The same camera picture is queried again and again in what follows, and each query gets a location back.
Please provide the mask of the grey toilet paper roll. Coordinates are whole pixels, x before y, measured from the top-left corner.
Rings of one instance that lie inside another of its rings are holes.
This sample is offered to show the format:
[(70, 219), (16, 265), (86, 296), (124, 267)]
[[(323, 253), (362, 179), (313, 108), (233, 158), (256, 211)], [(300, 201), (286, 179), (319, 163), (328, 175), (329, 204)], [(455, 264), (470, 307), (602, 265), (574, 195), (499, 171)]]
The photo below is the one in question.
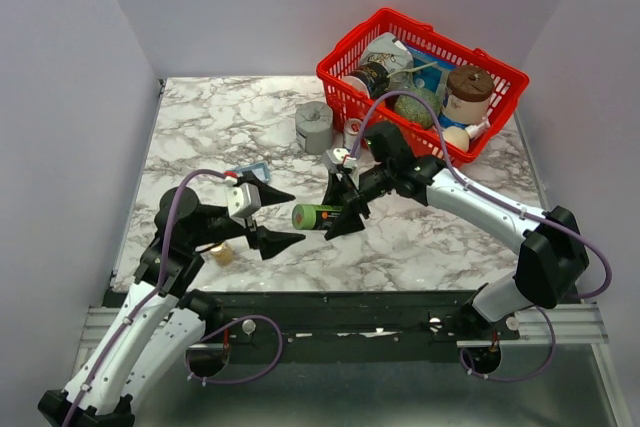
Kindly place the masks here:
[(295, 112), (296, 140), (308, 154), (321, 155), (333, 144), (333, 111), (324, 102), (299, 104)]

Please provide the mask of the black table front frame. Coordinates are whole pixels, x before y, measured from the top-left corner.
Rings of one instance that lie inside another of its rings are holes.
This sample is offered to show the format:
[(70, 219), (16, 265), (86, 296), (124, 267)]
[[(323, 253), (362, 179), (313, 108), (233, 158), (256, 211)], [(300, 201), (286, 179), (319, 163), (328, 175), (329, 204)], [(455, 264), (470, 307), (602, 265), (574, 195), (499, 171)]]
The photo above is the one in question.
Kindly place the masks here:
[(482, 326), (465, 320), (471, 292), (203, 292), (178, 305), (205, 321), (206, 332), (233, 319), (255, 316), (256, 329), (238, 326), (193, 348), (211, 360), (230, 344), (235, 365), (283, 363), (453, 362), (458, 343), (497, 346), (517, 340), (506, 319)]

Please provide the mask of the white pump bottle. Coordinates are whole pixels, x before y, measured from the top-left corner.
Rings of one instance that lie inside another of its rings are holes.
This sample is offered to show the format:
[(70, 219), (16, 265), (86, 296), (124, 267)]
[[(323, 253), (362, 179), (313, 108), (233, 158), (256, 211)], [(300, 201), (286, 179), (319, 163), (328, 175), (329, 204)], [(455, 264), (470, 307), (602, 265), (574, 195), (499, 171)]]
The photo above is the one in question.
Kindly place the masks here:
[(491, 124), (489, 118), (485, 116), (478, 124), (470, 124), (466, 126), (465, 131), (471, 140), (475, 140), (476, 138), (483, 135), (490, 128), (490, 126)]

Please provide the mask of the blue box in basket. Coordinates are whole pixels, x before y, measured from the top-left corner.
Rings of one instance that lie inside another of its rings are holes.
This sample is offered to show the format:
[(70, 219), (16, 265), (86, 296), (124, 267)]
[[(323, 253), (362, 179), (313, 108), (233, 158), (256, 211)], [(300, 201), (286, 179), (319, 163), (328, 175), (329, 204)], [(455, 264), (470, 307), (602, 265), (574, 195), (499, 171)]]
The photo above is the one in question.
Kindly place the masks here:
[(412, 73), (412, 78), (415, 86), (427, 89), (442, 97), (446, 90), (447, 78), (455, 66), (450, 62), (413, 47), (408, 47), (408, 51), (413, 57), (415, 71)]

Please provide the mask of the brown lid white tub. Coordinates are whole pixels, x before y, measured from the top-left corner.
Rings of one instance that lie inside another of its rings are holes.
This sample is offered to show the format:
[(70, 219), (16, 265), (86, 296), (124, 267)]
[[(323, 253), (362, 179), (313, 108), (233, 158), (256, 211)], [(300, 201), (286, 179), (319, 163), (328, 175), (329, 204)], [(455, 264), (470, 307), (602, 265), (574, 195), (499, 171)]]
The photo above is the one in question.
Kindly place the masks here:
[(489, 108), (494, 83), (481, 67), (462, 65), (454, 68), (446, 80), (441, 114), (450, 124), (479, 124)]

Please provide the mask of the green melon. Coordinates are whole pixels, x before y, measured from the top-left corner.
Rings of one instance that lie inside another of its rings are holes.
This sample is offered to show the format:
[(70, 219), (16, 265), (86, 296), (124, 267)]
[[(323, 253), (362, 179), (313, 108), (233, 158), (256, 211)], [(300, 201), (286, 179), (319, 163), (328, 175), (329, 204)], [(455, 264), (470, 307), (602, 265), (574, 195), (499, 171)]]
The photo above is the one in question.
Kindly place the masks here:
[[(419, 96), (423, 101), (428, 103), (434, 113), (439, 115), (442, 109), (442, 100), (434, 92), (419, 87), (410, 87), (406, 92), (411, 92)], [(407, 95), (398, 96), (394, 104), (394, 112), (409, 122), (418, 124), (423, 129), (430, 129), (434, 125), (433, 117), (428, 110), (413, 97)]]

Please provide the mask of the red bull can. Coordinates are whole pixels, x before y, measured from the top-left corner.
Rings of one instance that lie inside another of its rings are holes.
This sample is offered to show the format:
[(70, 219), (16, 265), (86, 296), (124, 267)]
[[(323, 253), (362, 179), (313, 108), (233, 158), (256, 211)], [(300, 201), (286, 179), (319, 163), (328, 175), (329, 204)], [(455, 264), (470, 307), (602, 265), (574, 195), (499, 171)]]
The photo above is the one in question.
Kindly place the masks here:
[(356, 138), (361, 130), (362, 121), (357, 118), (349, 118), (343, 127), (343, 147), (351, 150), (356, 143)]

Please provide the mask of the grey printed pouch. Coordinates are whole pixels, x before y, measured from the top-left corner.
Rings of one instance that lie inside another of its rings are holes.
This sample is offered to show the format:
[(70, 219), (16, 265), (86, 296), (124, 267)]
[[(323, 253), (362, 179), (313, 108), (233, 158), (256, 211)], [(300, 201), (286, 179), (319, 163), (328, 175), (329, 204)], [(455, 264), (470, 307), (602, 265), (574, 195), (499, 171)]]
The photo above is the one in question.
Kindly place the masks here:
[(413, 56), (393, 33), (385, 32), (367, 45), (359, 63), (370, 62), (380, 64), (390, 75), (390, 91), (401, 90), (410, 85), (409, 69), (414, 67)]

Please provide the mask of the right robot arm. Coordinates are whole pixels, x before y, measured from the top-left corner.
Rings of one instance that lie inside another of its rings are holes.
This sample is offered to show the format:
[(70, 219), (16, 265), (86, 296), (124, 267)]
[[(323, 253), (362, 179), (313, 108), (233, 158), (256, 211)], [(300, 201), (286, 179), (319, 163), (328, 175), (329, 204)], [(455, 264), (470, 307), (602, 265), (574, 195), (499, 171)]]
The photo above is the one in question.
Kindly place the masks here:
[(461, 307), (457, 321), (467, 336), (483, 338), (497, 321), (531, 306), (555, 308), (586, 270), (588, 256), (570, 210), (557, 206), (544, 211), (518, 203), (462, 176), (438, 157), (417, 157), (390, 122), (368, 128), (365, 139), (376, 164), (364, 172), (344, 148), (323, 155), (329, 172), (324, 201), (340, 211), (326, 239), (363, 230), (370, 202), (396, 192), (464, 219), (517, 254), (513, 273), (481, 286)]

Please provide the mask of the beige egg shaped ball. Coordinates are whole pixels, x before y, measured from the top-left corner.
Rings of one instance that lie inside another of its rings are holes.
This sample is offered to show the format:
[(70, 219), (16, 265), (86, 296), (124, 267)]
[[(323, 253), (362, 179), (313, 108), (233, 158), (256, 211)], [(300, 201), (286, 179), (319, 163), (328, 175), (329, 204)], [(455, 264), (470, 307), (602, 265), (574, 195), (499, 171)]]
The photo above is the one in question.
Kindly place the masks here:
[(470, 135), (469, 133), (457, 126), (450, 126), (443, 130), (443, 138), (447, 144), (461, 150), (462, 152), (467, 152), (470, 146)]

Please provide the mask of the amber pill bottle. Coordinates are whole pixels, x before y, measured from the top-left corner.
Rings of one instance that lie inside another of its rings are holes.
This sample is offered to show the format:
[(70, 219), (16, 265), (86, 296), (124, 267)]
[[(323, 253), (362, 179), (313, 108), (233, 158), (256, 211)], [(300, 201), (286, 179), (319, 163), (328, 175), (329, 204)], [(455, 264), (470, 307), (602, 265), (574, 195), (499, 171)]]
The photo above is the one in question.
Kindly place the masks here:
[(232, 247), (227, 242), (213, 245), (210, 253), (219, 267), (225, 267), (231, 264), (235, 256)]

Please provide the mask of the aluminium rail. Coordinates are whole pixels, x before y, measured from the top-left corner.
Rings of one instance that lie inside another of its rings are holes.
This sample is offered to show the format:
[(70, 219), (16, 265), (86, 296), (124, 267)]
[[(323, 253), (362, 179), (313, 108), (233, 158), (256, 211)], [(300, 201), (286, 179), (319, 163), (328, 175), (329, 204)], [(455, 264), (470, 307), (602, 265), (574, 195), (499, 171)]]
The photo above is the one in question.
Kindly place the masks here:
[[(118, 312), (117, 308), (90, 308), (79, 341), (81, 351), (93, 351), (106, 334)], [(498, 328), (501, 346), (543, 346), (551, 343), (551, 330), (557, 345), (607, 344), (609, 336), (597, 304), (561, 304), (543, 314), (534, 308), (507, 317), (505, 327)]]

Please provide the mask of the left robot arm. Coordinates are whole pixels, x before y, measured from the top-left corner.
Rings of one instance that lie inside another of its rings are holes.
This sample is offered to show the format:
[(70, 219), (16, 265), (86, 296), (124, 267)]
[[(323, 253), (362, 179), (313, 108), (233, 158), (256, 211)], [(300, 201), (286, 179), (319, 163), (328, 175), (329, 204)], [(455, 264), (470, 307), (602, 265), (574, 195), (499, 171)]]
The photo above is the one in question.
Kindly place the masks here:
[(53, 426), (131, 426), (152, 386), (197, 342), (225, 331), (216, 304), (189, 289), (204, 264), (201, 247), (243, 237), (268, 260), (304, 235), (256, 224), (262, 207), (294, 200), (254, 174), (196, 170), (165, 192), (155, 236), (126, 298), (93, 354), (38, 409)]

